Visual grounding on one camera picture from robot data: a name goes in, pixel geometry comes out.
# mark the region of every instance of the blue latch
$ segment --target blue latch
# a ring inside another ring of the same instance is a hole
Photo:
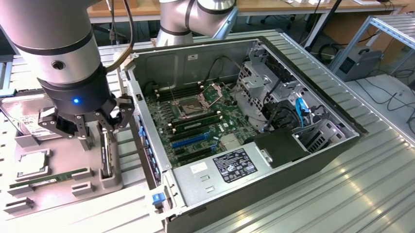
[[[161,204],[163,201],[166,201],[165,193],[154,194],[154,205]]]

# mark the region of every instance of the blue pcie slot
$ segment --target blue pcie slot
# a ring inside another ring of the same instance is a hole
[[[198,137],[193,137],[193,138],[186,139],[181,142],[175,142],[175,143],[173,143],[171,147],[175,149],[178,147],[183,147],[183,146],[193,144],[195,142],[203,141],[209,138],[209,134],[210,134],[210,132],[205,133],[203,135],[201,135]]]

